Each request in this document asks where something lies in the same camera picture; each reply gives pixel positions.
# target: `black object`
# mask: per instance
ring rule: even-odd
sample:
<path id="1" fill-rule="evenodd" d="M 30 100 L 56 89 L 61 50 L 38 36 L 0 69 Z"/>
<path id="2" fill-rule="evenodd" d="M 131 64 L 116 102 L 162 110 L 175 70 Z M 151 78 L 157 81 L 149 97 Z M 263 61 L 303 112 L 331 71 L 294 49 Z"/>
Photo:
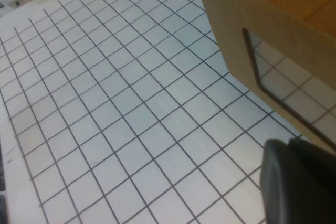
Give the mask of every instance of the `black object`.
<path id="1" fill-rule="evenodd" d="M 6 199 L 0 194 L 0 224 L 7 224 Z"/>
<path id="2" fill-rule="evenodd" d="M 1 146 L 0 146 L 0 191 L 5 191 L 6 184 L 5 184 L 4 166 L 2 164 L 2 160 L 3 159 L 2 159 Z"/>
<path id="3" fill-rule="evenodd" d="M 268 140 L 260 187 L 267 224 L 336 223 L 336 156 L 303 140 Z"/>

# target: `square grid cell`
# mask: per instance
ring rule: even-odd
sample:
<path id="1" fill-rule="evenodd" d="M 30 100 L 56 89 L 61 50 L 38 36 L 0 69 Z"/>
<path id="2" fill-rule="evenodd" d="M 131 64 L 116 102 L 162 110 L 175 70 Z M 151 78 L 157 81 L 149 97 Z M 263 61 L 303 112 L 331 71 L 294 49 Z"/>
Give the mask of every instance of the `square grid cell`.
<path id="1" fill-rule="evenodd" d="M 0 45 L 46 222 L 261 223 L 261 138 L 291 134 L 227 75 L 202 1 L 61 3 Z"/>

